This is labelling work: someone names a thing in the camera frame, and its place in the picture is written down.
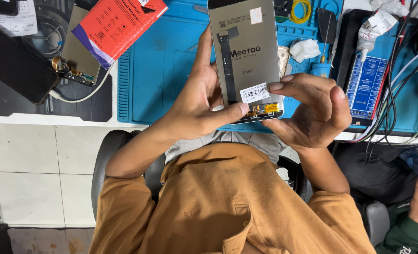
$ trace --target phone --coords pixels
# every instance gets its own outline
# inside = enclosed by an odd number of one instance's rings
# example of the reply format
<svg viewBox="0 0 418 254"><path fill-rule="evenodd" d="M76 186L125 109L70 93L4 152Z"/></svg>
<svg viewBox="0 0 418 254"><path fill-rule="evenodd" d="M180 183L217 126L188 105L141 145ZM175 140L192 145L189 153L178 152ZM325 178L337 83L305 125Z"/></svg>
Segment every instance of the phone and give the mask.
<svg viewBox="0 0 418 254"><path fill-rule="evenodd" d="M272 0L208 0L212 39L224 105L248 103L233 124L279 118L283 97L268 92L280 81Z"/></svg>
<svg viewBox="0 0 418 254"><path fill-rule="evenodd" d="M35 104L45 101L59 76L0 30L0 80Z"/></svg>

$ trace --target white tile floor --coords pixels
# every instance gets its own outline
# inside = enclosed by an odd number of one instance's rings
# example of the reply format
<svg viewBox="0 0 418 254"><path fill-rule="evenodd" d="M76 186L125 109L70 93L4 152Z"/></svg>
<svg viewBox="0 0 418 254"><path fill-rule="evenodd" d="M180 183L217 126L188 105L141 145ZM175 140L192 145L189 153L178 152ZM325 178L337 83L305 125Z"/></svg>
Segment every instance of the white tile floor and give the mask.
<svg viewBox="0 0 418 254"><path fill-rule="evenodd" d="M94 163L102 139L114 129L118 128L0 124L3 222L11 226L94 227ZM300 162L290 147L281 155ZM287 170L277 172L288 179Z"/></svg>

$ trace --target paper document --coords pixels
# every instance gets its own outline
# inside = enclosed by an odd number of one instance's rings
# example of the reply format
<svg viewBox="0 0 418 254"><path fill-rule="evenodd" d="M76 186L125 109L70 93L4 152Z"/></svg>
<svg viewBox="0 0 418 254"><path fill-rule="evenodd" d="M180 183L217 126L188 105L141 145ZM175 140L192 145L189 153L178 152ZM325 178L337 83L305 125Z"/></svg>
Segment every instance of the paper document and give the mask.
<svg viewBox="0 0 418 254"><path fill-rule="evenodd" d="M0 14L0 30L10 37L37 33L38 26L33 0L19 0L17 7L17 16Z"/></svg>

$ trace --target fingernail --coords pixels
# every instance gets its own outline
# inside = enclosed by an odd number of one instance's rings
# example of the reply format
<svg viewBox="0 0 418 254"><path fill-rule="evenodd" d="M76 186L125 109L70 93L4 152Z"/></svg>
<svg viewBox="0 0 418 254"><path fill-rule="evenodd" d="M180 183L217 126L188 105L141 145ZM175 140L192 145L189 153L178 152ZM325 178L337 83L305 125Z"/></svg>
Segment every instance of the fingernail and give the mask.
<svg viewBox="0 0 418 254"><path fill-rule="evenodd" d="M280 90L283 86L284 84L282 83L272 83L270 84L270 90Z"/></svg>
<svg viewBox="0 0 418 254"><path fill-rule="evenodd" d="M289 82L294 78L294 75L287 75L281 78L282 82Z"/></svg>
<svg viewBox="0 0 418 254"><path fill-rule="evenodd" d="M342 99L345 99L345 93L344 93L344 91L342 90L342 88L338 88L338 93L339 93L339 96L342 98Z"/></svg>
<svg viewBox="0 0 418 254"><path fill-rule="evenodd" d="M246 115L246 113L250 110L250 107L247 103L240 103L240 109L242 110L242 115Z"/></svg>

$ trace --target gray shorts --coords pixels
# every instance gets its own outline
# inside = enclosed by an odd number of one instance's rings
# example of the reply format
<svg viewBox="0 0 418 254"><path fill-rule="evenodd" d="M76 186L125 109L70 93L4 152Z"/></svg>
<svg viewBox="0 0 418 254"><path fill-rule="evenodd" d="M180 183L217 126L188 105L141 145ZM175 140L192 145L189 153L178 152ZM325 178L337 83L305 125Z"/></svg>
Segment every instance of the gray shorts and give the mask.
<svg viewBox="0 0 418 254"><path fill-rule="evenodd" d="M255 147L259 151L265 153L270 161L274 164L278 163L279 154L287 147L287 145L285 145L275 134L237 131L214 131L211 134L198 139L181 139L177 141L165 152L165 155L167 156L165 164L168 164L168 162L174 160L181 154L188 153L206 145L221 142L247 144Z"/></svg>

